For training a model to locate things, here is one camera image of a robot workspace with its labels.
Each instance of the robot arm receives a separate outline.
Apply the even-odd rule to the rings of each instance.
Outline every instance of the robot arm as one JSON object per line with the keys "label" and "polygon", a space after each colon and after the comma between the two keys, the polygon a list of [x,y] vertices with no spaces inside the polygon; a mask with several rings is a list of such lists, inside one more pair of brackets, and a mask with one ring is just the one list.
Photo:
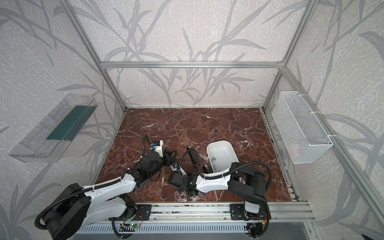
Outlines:
{"label": "robot arm", "polygon": [[162,167],[170,166],[175,161],[173,152],[163,151],[162,140],[150,145],[151,151],[141,156],[138,164],[122,176],[95,185],[80,187],[76,183],[66,187],[36,217],[35,226],[48,230],[53,240],[65,240],[83,226],[134,211],[134,202],[129,197],[117,196],[146,185]]}
{"label": "robot arm", "polygon": [[65,240],[81,227],[91,223],[111,217],[132,216],[135,213],[135,203],[128,196],[117,196],[146,185],[163,166],[170,166],[173,170],[168,183],[176,187],[179,192],[186,191],[187,196],[212,190],[230,190],[245,200],[244,211],[250,215],[259,211],[268,212],[265,200],[265,192],[271,180],[268,165],[263,163],[269,171],[270,179],[267,187],[265,187],[265,175],[247,166],[255,162],[241,166],[238,162],[234,162],[225,171],[203,174],[199,166],[198,152],[189,147],[187,152],[192,163],[194,165],[196,163],[199,173],[186,174],[179,166],[181,161],[179,165],[175,162],[173,153],[176,151],[163,151],[162,140],[154,141],[150,145],[151,151],[146,155],[143,154],[141,160],[122,176],[95,185],[80,187],[76,183],[66,187],[54,202],[36,217],[35,226],[47,229],[53,240]]}

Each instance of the red wire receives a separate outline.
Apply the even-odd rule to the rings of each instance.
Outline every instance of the red wire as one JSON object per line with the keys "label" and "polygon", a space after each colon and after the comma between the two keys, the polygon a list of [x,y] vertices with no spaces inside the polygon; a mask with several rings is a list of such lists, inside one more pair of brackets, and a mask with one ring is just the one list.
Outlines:
{"label": "red wire", "polygon": [[267,215],[266,215],[266,212],[263,212],[265,214],[265,219],[264,219],[264,223],[266,222],[266,218],[267,218]]}
{"label": "red wire", "polygon": [[140,223],[140,226],[141,226],[141,224],[143,224],[143,221],[144,221],[144,215],[141,213],[141,212],[137,212],[136,214],[141,214],[141,223]]}

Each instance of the wire basket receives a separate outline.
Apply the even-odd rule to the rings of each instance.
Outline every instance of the wire basket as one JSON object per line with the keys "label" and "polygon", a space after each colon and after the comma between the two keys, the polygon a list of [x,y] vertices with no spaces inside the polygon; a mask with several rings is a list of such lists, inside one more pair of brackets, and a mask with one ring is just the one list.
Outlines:
{"label": "wire basket", "polygon": [[314,162],[333,146],[314,112],[297,91],[281,92],[272,116],[295,164]]}

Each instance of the transparent container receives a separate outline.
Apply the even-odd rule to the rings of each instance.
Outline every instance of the transparent container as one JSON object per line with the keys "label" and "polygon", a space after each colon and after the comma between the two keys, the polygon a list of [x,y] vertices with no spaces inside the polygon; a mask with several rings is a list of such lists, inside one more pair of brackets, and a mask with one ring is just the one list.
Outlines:
{"label": "transparent container", "polygon": [[272,116],[295,164],[314,162],[333,146],[316,115],[297,91],[281,92]]}
{"label": "transparent container", "polygon": [[95,111],[93,100],[68,94],[9,155],[22,162],[57,162]]}

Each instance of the white tray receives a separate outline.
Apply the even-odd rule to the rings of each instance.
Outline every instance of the white tray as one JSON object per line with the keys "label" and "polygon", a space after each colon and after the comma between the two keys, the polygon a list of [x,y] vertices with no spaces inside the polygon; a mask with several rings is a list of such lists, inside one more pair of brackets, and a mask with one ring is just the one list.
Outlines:
{"label": "white tray", "polygon": [[228,141],[212,142],[207,146],[208,158],[213,172],[221,172],[231,167],[233,162],[239,162],[235,150]]}

